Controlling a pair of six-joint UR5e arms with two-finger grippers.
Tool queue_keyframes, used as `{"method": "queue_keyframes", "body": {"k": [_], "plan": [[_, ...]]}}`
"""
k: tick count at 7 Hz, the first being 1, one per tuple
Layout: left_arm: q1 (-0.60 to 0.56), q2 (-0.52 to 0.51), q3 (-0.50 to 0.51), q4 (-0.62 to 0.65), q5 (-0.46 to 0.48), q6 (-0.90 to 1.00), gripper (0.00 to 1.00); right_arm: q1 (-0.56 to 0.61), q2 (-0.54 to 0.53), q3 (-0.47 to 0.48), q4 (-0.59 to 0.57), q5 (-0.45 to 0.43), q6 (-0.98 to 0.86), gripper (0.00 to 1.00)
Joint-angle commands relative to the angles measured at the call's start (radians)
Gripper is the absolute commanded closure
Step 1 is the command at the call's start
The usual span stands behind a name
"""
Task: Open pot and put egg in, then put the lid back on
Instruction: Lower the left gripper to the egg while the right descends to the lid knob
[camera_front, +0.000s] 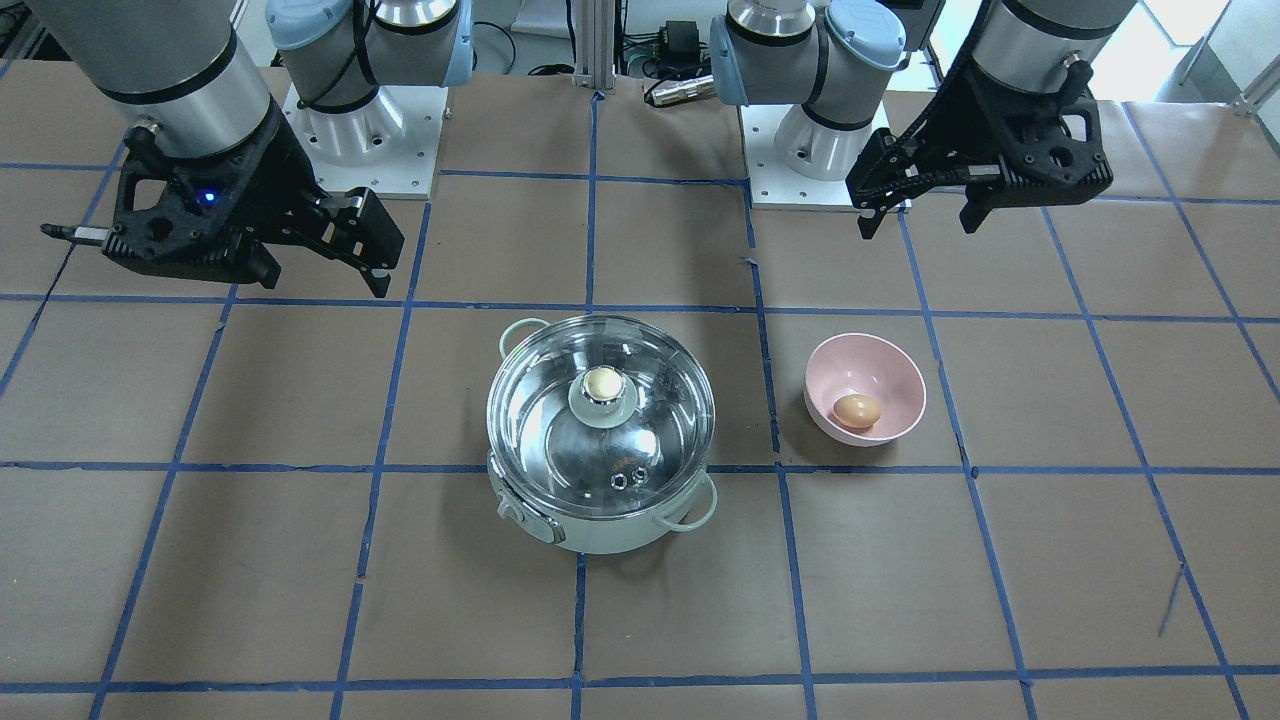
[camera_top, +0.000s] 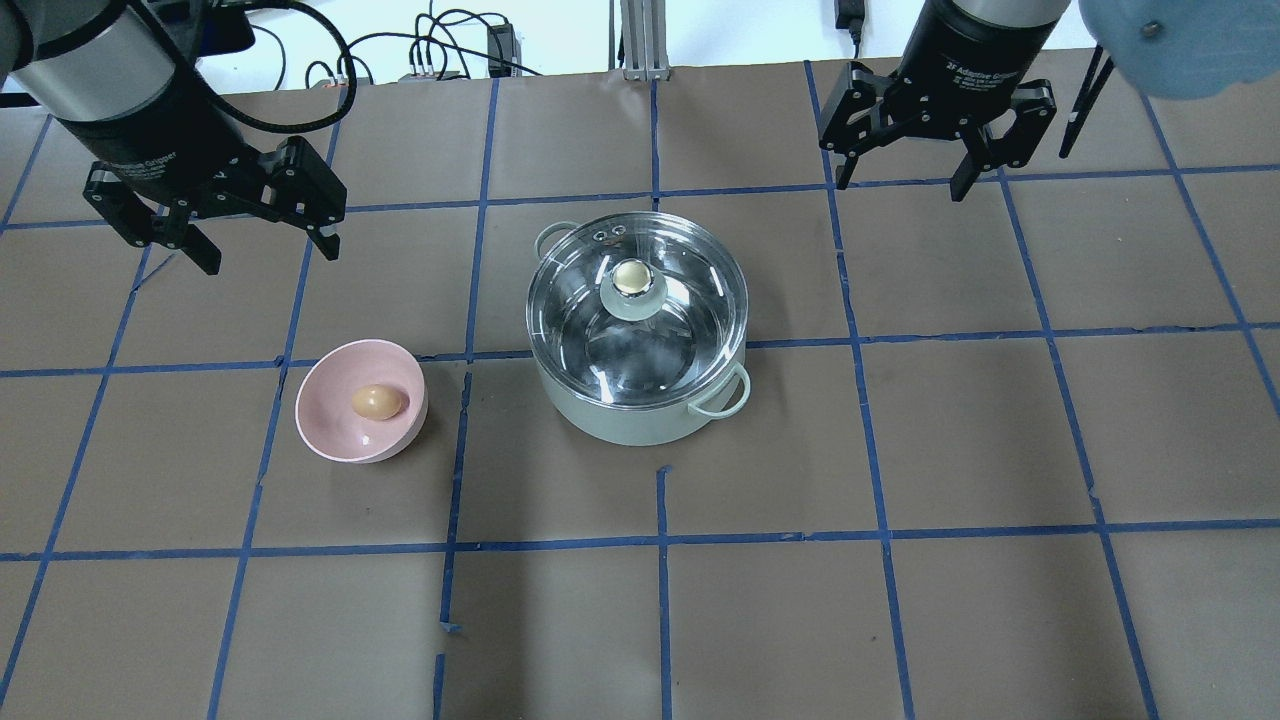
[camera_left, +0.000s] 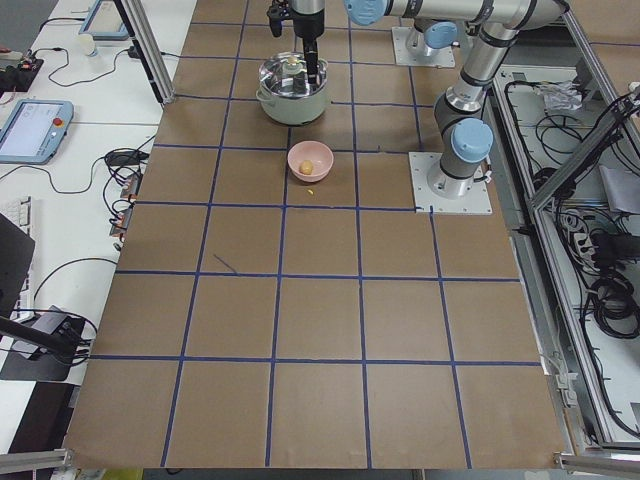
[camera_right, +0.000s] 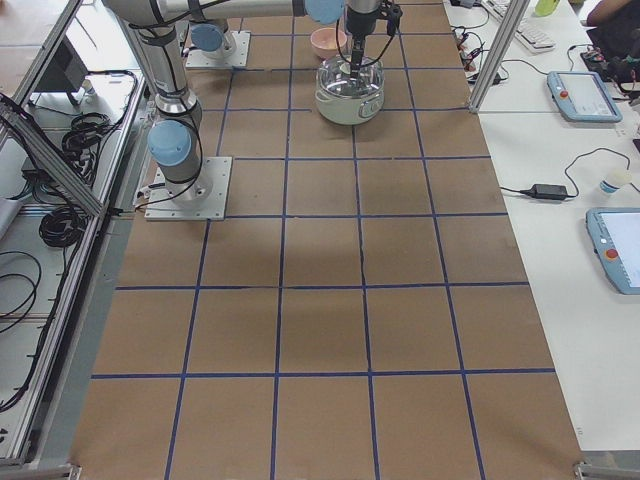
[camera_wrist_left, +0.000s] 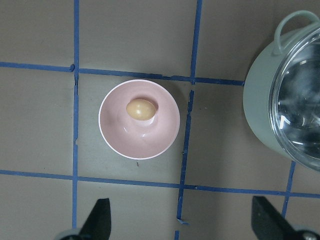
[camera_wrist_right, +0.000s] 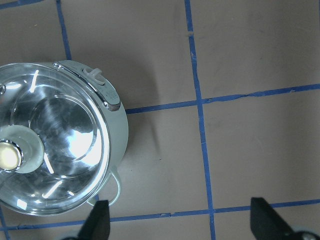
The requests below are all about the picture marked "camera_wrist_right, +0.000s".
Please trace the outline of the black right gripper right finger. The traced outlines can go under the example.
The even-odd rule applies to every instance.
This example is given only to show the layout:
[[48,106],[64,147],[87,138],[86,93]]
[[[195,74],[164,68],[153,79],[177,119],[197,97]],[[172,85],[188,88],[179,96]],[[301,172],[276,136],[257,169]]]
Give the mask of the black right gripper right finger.
[[262,197],[250,200],[250,229],[256,240],[297,240],[297,234]]

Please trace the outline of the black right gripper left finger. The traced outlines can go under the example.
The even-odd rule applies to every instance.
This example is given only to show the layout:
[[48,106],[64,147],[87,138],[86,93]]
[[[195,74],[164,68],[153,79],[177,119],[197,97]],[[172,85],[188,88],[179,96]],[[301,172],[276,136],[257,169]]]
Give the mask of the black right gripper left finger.
[[108,240],[111,219],[108,200],[99,200],[77,234],[78,240]]

